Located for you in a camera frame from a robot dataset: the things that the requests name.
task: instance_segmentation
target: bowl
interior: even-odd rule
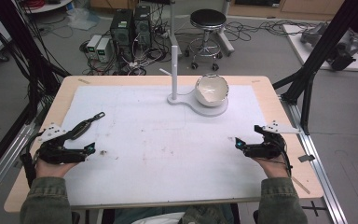
[[[196,98],[206,106],[219,106],[228,96],[228,84],[218,75],[204,75],[197,80]]]

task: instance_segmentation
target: white pole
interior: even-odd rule
[[[176,100],[178,92],[178,47],[172,46],[172,99]]]

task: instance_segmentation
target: stand base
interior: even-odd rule
[[[219,106],[202,105],[196,98],[195,91],[188,94],[177,94],[176,100],[173,100],[172,94],[167,98],[170,105],[187,105],[197,114],[204,117],[217,117],[226,112],[228,107],[228,99]]]

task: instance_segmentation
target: person's left hand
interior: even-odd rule
[[[66,164],[50,164],[42,159],[37,159],[36,162],[36,178],[38,177],[60,177],[63,178],[66,173],[78,163]]]

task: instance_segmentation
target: person's right hand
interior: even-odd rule
[[[50,164],[42,159],[37,159],[36,162],[36,177],[60,177],[63,178],[66,173],[78,163],[66,164]]]
[[[264,173],[266,173],[268,178],[277,178],[277,177],[289,177],[287,174],[286,165],[284,163],[283,156],[280,155],[277,158],[270,160],[262,158],[252,158],[254,161],[257,161],[258,164],[263,168]]]

